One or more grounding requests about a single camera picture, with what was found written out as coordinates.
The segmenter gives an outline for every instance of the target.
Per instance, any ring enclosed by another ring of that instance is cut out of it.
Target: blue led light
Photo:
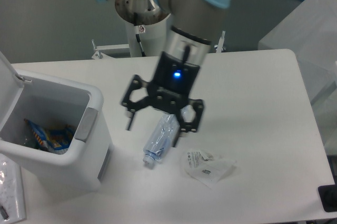
[[[173,73],[174,78],[179,79],[181,77],[181,71],[177,70],[176,72]]]

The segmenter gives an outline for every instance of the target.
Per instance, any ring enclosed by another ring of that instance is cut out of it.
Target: gray wall
[[[113,1],[0,0],[0,51],[11,63],[89,59],[91,39],[127,42]]]
[[[229,51],[257,49],[298,0],[233,0],[223,29]],[[0,0],[0,51],[11,63],[84,60],[96,45],[125,44],[114,2]]]

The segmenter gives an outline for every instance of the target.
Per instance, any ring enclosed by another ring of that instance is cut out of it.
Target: robotic arm
[[[226,11],[231,0],[152,0],[166,13],[171,13],[173,25],[166,41],[153,79],[144,81],[134,75],[121,105],[130,114],[131,128],[137,111],[152,106],[169,114],[175,114],[180,132],[197,132],[204,110],[203,100],[189,98],[190,91],[211,43],[221,32]],[[133,102],[133,91],[146,88],[148,96]],[[195,111],[192,122],[184,121],[181,110],[191,105]]]

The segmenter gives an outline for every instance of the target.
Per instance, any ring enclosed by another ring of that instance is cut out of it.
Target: black cable
[[[131,118],[130,118],[130,120],[128,122],[128,125],[127,125],[127,128],[126,128],[128,131],[131,130],[131,126],[132,126],[134,118],[135,118],[135,113],[132,113]]]
[[[138,18],[138,14],[134,13],[133,14],[133,25],[134,26],[137,26],[137,18]],[[137,42],[139,44],[139,47],[141,49],[142,57],[146,57],[146,54],[144,52],[143,45],[142,45],[141,38],[140,38],[139,34],[136,34],[136,40],[137,40]]]
[[[187,60],[189,59],[190,56],[190,51],[191,51],[191,47],[189,45],[187,45],[185,47],[185,51],[183,54],[183,63],[185,64],[185,62],[187,62]]]
[[[171,27],[171,30],[174,31],[175,33],[178,33],[186,38],[189,38],[190,40],[193,40],[193,41],[196,41],[196,42],[199,42],[201,44],[204,44],[204,45],[208,45],[210,46],[212,44],[211,41],[208,41],[208,40],[205,40],[203,38],[199,38],[197,36],[194,36],[192,34],[189,34],[189,33],[186,33],[184,32],[183,30],[179,29],[179,28],[176,28],[175,26],[172,26]]]

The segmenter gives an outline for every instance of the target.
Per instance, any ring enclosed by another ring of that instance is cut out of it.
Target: white trash bin
[[[91,85],[17,70],[0,52],[0,153],[38,177],[97,190],[113,150],[101,91]],[[45,128],[77,127],[65,154],[23,144],[24,119]]]

